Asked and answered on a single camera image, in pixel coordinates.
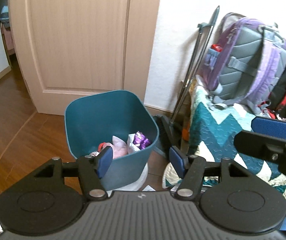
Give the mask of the teal plastic trash bin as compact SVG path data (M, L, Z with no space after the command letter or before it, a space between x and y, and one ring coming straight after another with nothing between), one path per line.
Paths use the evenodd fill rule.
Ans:
M100 143L111 142L113 135L127 141L130 134L142 132L151 144L114 159L101 179L107 191L138 181L158 140L159 129L134 93L114 90L76 99L67 106L64 118L68 148L75 158L97 150Z

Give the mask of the red plastic bag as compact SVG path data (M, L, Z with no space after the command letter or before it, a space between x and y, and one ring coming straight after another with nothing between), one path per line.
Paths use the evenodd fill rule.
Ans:
M111 146L111 143L110 142L103 142L103 143L100 143L99 146L98 146L98 152L101 152L104 150L104 148L106 148L107 146Z

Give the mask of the teal white quilt blanket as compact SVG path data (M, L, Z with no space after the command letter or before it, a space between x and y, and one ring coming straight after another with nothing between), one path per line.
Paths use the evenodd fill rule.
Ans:
M189 154L199 155L210 162L223 157L233 159L282 193L286 199L286 176L275 163L238 153L234 137L242 130L251 131L254 115L243 105L212 106L203 79L197 76L191 88L191 116L189 128Z

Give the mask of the purple snack wrapper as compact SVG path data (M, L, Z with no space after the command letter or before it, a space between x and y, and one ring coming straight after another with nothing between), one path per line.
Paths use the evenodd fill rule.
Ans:
M133 145L135 145L140 150L144 150L151 144L151 141L140 131L137 131L134 134L134 139L132 141Z

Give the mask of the purple grey backpack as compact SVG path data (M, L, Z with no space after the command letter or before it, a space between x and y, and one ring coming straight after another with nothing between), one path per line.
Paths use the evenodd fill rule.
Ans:
M285 70L286 39L277 27L233 12L223 17L219 33L201 70L210 100L266 114L268 97Z

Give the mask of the wooden door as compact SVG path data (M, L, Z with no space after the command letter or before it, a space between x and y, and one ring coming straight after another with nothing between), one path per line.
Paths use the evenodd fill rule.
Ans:
M8 0L19 66L40 113L82 96L146 94L160 0Z

